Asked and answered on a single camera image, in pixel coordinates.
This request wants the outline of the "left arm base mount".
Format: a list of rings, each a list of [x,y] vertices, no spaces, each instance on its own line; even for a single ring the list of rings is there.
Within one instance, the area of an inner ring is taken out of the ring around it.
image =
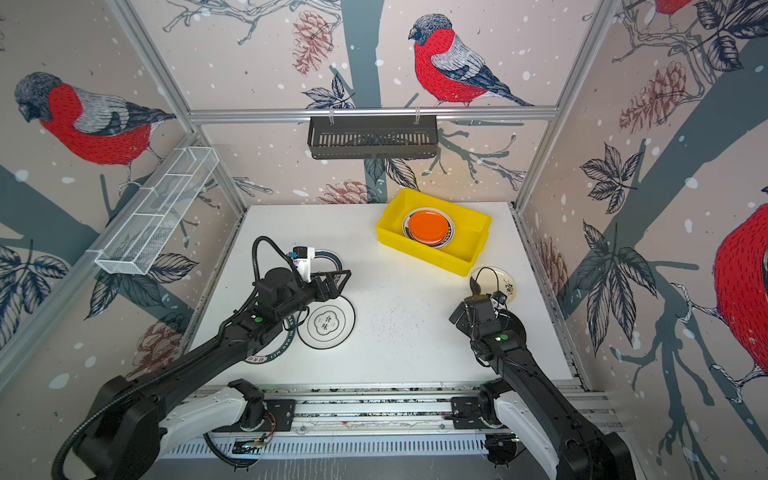
[[[267,399],[258,412],[246,408],[243,416],[230,426],[214,429],[215,433],[282,433],[292,428],[296,409],[293,399]]]

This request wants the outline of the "green lettered plate under arm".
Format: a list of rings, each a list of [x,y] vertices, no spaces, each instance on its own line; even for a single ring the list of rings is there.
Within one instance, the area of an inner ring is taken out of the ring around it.
[[[262,354],[258,353],[255,355],[251,355],[245,359],[245,362],[251,365],[261,365],[270,363],[274,360],[277,360],[280,356],[282,356],[288,348],[293,343],[293,340],[295,338],[295,332],[292,330],[287,331],[283,335],[283,341],[280,343],[278,347],[273,349],[272,351]]]

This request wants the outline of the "green red rimmed white plate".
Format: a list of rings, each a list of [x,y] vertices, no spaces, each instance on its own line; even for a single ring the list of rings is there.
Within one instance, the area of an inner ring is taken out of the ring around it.
[[[407,238],[437,249],[447,246],[455,234],[452,219],[433,208],[418,208],[409,212],[403,220],[402,229]]]

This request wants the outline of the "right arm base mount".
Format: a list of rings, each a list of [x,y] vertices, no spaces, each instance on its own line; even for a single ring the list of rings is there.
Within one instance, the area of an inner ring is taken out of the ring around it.
[[[450,411],[445,417],[457,430],[501,429],[505,425],[498,419],[493,399],[484,393],[458,396],[450,399]]]

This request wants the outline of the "cream plate with dark patch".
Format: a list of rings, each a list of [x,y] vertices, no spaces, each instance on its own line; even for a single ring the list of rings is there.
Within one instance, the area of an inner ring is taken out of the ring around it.
[[[506,298],[506,305],[512,303],[517,291],[512,276],[494,266],[475,268],[470,274],[470,289],[474,294],[493,295],[496,291],[500,291]]]

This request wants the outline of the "orange plate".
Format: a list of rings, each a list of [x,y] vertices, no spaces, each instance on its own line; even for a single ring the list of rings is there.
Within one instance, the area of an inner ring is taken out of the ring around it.
[[[411,238],[426,245],[443,243],[451,233],[450,222],[434,210],[414,212],[408,218],[407,233]]]

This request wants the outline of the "black plate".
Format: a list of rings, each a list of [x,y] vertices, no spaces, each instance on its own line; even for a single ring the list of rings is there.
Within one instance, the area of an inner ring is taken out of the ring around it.
[[[527,332],[522,321],[513,313],[502,311],[499,314],[502,332],[514,335],[521,344],[527,342]]]

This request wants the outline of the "black wall basket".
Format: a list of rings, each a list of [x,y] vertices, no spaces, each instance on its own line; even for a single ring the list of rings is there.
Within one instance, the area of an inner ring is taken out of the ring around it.
[[[307,145],[315,160],[428,159],[438,152],[435,116],[312,118]]]

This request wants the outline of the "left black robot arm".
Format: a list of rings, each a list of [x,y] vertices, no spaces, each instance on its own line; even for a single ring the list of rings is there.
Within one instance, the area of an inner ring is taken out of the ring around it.
[[[159,371],[128,381],[117,376],[99,390],[88,417],[54,457],[51,476],[65,478],[65,460],[75,453],[97,479],[138,479],[161,454],[171,431],[161,422],[199,387],[266,347],[288,317],[313,302],[340,296],[348,270],[313,273],[308,281],[274,268],[217,333]]]

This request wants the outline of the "aluminium mounting rail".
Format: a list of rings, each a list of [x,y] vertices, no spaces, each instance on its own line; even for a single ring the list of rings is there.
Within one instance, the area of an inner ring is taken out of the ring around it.
[[[469,386],[263,391],[266,408],[294,435],[447,432],[461,413],[451,400],[479,395]]]

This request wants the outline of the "yellow plastic bin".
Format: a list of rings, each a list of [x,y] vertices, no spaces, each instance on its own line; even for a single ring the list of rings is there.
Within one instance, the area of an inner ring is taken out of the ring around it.
[[[482,253],[491,223],[487,214],[405,189],[385,208],[376,235],[387,247],[464,277]]]

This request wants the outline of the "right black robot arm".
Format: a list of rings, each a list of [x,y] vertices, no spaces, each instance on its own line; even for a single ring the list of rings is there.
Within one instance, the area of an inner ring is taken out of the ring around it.
[[[544,374],[504,299],[499,291],[472,295],[449,317],[468,337],[476,361],[498,375],[480,387],[479,417],[511,430],[550,479],[634,479],[627,444],[615,432],[602,432]]]

